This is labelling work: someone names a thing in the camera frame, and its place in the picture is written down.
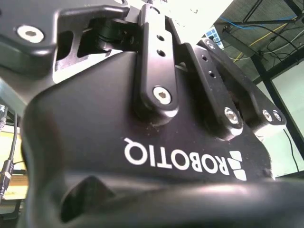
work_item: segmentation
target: metal frame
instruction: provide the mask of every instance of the metal frame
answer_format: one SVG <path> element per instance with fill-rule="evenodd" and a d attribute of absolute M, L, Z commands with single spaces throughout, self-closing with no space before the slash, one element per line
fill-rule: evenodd
<path fill-rule="evenodd" d="M 233 22 L 216 22 L 214 25 L 258 25 L 258 24 L 295 24 L 298 21 L 302 21 L 304 14 L 302 10 L 295 4 L 292 0 L 284 0 L 289 8 L 295 13 L 297 18 L 291 20 L 262 20 L 262 21 L 248 21 L 252 14 L 257 10 L 259 5 L 263 0 L 257 0 L 256 3 L 252 6 L 248 14 L 244 17 L 243 21 L 233 21 Z"/>
<path fill-rule="evenodd" d="M 304 60 L 304 48 L 301 48 L 298 51 L 291 54 L 290 56 L 288 56 L 287 58 L 285 58 L 284 60 L 282 60 L 282 62 L 275 65 L 273 68 L 269 69 L 267 71 L 266 77 L 273 80 L 276 77 L 278 77 L 279 75 L 281 75 L 282 73 L 284 73 L 285 71 L 298 65 L 303 60 Z M 261 81 L 262 81 L 262 78 L 258 77 L 253 82 L 257 85 Z"/>
<path fill-rule="evenodd" d="M 284 176 L 280 176 L 280 177 L 277 177 L 277 178 L 297 178 L 297 179 L 304 179 L 304 171 L 299 171 L 299 172 L 295 172 L 295 173 L 290 173 L 290 174 L 287 174 L 287 175 L 284 175 Z"/>
<path fill-rule="evenodd" d="M 231 46 L 234 46 L 236 49 L 243 52 L 248 57 L 251 57 L 256 53 L 251 47 L 244 44 L 241 40 L 234 37 L 226 30 L 223 30 L 223 37 L 225 37 L 225 41 L 227 43 L 229 43 Z"/>

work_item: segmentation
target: screw hole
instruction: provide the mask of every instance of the screw hole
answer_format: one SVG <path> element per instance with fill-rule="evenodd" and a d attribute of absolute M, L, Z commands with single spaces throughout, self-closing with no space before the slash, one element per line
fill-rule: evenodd
<path fill-rule="evenodd" d="M 162 57 L 166 56 L 166 54 L 162 50 L 157 50 L 157 54 L 159 54 Z"/>
<path fill-rule="evenodd" d="M 167 97 L 164 92 L 158 93 L 158 96 L 160 96 L 162 99 L 165 99 Z"/>
<path fill-rule="evenodd" d="M 34 36 L 37 35 L 36 32 L 33 32 L 33 31 L 26 31 L 25 34 L 30 36 L 30 37 L 34 37 Z"/>
<path fill-rule="evenodd" d="M 209 71 L 208 73 L 211 77 L 216 78 L 216 76 L 214 75 L 214 73 L 212 71 Z"/>
<path fill-rule="evenodd" d="M 160 35 L 157 35 L 157 38 L 160 40 L 160 41 L 165 41 L 164 37 L 160 36 Z"/>
<path fill-rule="evenodd" d="M 158 9 L 156 9 L 155 7 L 150 6 L 150 8 L 151 8 L 152 10 L 155 10 L 158 14 L 160 14 L 160 11 L 159 11 Z"/>

